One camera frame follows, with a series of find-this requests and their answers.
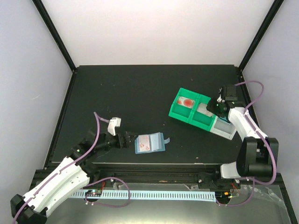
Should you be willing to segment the black frame post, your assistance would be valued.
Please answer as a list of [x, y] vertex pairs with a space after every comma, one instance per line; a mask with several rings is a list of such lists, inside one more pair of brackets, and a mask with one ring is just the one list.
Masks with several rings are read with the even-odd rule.
[[34, 3], [38, 13], [40, 14], [43, 22], [45, 23], [47, 29], [49, 30], [51, 36], [53, 37], [56, 45], [58, 46], [61, 54], [63, 55], [65, 61], [67, 62], [70, 70], [72, 72], [74, 72], [76, 70], [76, 65], [73, 62], [62, 38], [60, 37], [60, 34], [58, 32], [58, 30], [56, 29], [55, 24], [53, 23], [45, 5], [43, 4], [43, 2], [41, 0], [32, 0], [32, 2]]
[[273, 19], [275, 18], [277, 12], [279, 11], [280, 7], [282, 6], [284, 0], [274, 0], [270, 9], [268, 10], [263, 22], [261, 23], [257, 33], [255, 34], [249, 48], [247, 49], [243, 59], [241, 60], [238, 69], [239, 71], [243, 72], [246, 65], [250, 61], [251, 57], [253, 56], [255, 50], [257, 49], [260, 41], [262, 40], [263, 36], [265, 35], [267, 29], [271, 25]]

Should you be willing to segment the red dot card in bin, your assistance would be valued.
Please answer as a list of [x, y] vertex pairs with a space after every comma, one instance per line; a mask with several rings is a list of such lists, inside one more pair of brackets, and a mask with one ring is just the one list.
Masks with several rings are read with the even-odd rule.
[[186, 97], [182, 97], [179, 96], [177, 99], [177, 104], [187, 107], [187, 108], [192, 108], [194, 106], [195, 101], [193, 99], [190, 98], [186, 98]]

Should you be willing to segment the white floral credit card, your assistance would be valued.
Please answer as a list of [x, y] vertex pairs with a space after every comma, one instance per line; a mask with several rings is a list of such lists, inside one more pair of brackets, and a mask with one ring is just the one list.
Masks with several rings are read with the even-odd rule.
[[137, 143], [138, 152], [144, 153], [150, 151], [150, 137], [149, 135], [139, 135]]

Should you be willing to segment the black front rail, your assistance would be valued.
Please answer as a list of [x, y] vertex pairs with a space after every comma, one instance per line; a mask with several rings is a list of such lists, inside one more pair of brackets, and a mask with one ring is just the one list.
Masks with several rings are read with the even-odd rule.
[[126, 183], [195, 183], [213, 173], [218, 164], [96, 164], [100, 177], [117, 177]]

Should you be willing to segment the blue card holder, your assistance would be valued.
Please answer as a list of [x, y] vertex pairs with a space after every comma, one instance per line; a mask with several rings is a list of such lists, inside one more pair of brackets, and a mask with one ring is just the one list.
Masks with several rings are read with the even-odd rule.
[[165, 139], [164, 134], [161, 132], [148, 134], [150, 140], [150, 151], [149, 152], [138, 152], [137, 143], [138, 137], [135, 139], [135, 154], [149, 154], [155, 152], [163, 152], [165, 151], [165, 145], [170, 142], [170, 138]]

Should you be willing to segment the right black frame post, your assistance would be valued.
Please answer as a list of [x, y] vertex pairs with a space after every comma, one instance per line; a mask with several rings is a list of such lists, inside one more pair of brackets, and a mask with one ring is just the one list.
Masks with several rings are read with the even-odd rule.
[[268, 10], [263, 22], [261, 23], [257, 33], [255, 34], [249, 48], [247, 49], [243, 59], [241, 60], [238, 69], [239, 71], [243, 72], [246, 65], [250, 61], [251, 57], [253, 56], [255, 50], [257, 49], [260, 41], [262, 40], [263, 36], [265, 35], [267, 29], [271, 25], [273, 19], [275, 18], [277, 12], [279, 11], [280, 7], [282, 6], [284, 0], [274, 0], [270, 9]]

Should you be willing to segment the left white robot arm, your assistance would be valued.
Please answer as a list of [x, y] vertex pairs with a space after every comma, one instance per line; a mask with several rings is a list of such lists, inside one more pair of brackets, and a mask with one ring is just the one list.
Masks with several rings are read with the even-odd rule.
[[10, 200], [13, 223], [46, 223], [53, 211], [73, 193], [100, 182], [99, 170], [93, 164], [99, 152], [128, 148], [137, 137], [132, 132], [89, 133], [41, 183]]

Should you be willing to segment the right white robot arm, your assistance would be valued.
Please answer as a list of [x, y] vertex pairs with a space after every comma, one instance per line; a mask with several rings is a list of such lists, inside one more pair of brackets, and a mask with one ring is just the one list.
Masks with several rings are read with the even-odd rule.
[[220, 166], [212, 177], [214, 186], [223, 188], [229, 179], [249, 179], [263, 185], [273, 184], [277, 176], [279, 142], [270, 138], [249, 114], [248, 105], [239, 101], [236, 85], [220, 88], [218, 98], [211, 98], [207, 110], [226, 118], [238, 132], [242, 144], [236, 161]]

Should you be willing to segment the white striped credit card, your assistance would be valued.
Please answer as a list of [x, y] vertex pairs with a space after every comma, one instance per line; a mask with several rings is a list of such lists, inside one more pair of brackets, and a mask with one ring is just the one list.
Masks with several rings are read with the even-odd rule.
[[204, 114], [205, 116], [212, 117], [213, 113], [208, 111], [206, 107], [207, 107], [206, 104], [200, 103], [198, 108], [197, 108], [197, 112], [199, 112], [201, 114]]

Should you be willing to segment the left small circuit board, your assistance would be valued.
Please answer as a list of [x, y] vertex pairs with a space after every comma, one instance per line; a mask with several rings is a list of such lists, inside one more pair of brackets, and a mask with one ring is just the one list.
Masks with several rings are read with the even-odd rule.
[[85, 196], [100, 197], [101, 194], [102, 194], [102, 190], [100, 190], [100, 189], [90, 189], [90, 190], [86, 191]]

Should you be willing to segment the clear white bin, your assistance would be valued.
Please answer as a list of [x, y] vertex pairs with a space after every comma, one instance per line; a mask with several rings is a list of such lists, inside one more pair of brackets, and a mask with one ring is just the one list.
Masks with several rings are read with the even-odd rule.
[[221, 136], [225, 139], [232, 140], [235, 133], [236, 128], [232, 123], [229, 123], [226, 119], [215, 117], [210, 132]]

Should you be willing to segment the left black frame post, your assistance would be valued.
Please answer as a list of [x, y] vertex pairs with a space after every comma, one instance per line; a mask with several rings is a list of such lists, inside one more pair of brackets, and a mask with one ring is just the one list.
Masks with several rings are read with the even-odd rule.
[[34, 3], [38, 13], [40, 14], [43, 22], [45, 23], [47, 29], [49, 30], [51, 36], [53, 37], [56, 45], [58, 46], [61, 54], [63, 55], [65, 61], [67, 62], [70, 70], [72, 72], [74, 72], [76, 70], [76, 65], [73, 62], [62, 38], [60, 37], [60, 34], [58, 32], [58, 30], [56, 29], [55, 24], [53, 23], [45, 5], [43, 4], [43, 2], [41, 0], [32, 0], [32, 2]]

